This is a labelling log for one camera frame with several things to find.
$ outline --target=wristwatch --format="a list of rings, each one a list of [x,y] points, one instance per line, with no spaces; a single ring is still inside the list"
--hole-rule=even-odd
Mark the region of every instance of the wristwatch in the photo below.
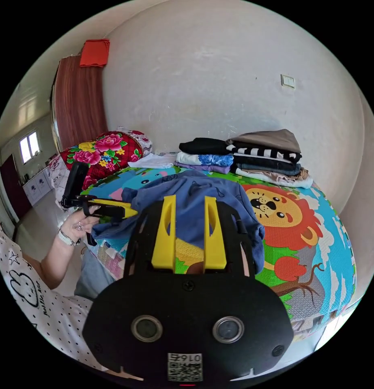
[[[77,242],[74,242],[71,238],[66,236],[62,231],[61,228],[58,229],[57,236],[67,245],[69,246],[79,246],[80,243],[82,242],[82,239],[79,238]]]

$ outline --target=camera lens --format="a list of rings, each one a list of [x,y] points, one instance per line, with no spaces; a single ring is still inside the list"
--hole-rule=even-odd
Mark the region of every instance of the camera lens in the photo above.
[[[226,316],[219,319],[213,327],[213,336],[221,343],[234,343],[243,334],[244,324],[234,316]]]
[[[161,337],[163,327],[155,317],[143,315],[133,320],[131,331],[142,342],[154,342]]]

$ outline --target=label sticker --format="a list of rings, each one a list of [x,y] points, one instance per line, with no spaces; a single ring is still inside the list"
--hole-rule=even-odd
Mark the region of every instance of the label sticker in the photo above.
[[[168,380],[178,382],[203,381],[202,354],[168,353]]]

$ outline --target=lion cartoon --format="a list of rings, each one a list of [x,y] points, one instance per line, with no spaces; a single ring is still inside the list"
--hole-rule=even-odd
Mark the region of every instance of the lion cartoon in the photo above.
[[[257,220],[265,228],[271,247],[298,251],[312,247],[322,237],[321,224],[305,199],[276,186],[243,185]]]

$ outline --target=cartoon play mat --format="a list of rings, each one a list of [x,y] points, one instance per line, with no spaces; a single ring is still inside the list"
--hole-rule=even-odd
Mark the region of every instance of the cartoon play mat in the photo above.
[[[186,169],[126,168],[90,186],[83,194],[121,199],[123,188],[139,189],[161,176]],[[334,319],[349,303],[356,285],[355,259],[344,226],[323,192],[279,187],[233,173],[207,172],[241,184],[251,202],[274,201],[275,212],[254,208],[265,227],[265,263],[256,276],[280,296],[287,309],[295,340],[302,339]],[[123,277],[127,240],[99,240],[88,248],[115,280]],[[176,240],[176,272],[203,260],[203,250]]]

